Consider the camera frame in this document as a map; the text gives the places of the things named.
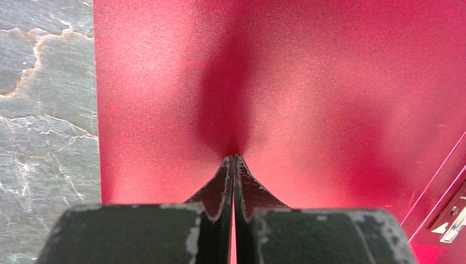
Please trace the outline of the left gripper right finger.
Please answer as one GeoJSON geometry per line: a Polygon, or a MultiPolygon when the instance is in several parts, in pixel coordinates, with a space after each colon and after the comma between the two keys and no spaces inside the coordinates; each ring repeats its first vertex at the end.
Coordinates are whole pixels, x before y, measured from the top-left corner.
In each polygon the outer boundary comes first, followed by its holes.
{"type": "Polygon", "coordinates": [[[407,236],[385,210],[291,208],[234,158],[238,263],[416,263],[407,236]]]}

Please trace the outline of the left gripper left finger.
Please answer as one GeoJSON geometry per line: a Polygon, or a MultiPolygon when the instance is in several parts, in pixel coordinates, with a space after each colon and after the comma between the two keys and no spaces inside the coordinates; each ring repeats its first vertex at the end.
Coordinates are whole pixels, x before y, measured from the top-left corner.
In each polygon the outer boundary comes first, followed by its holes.
{"type": "Polygon", "coordinates": [[[37,263],[229,263],[232,162],[182,203],[70,207],[37,263]]]}

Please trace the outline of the red clip file folder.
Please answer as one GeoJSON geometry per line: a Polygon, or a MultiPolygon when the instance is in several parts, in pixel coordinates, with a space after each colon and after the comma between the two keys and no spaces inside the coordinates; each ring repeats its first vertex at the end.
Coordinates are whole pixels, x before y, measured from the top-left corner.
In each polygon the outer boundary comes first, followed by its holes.
{"type": "Polygon", "coordinates": [[[182,202],[229,155],[291,207],[379,207],[420,263],[465,183],[465,1],[94,1],[101,200],[182,202]]]}

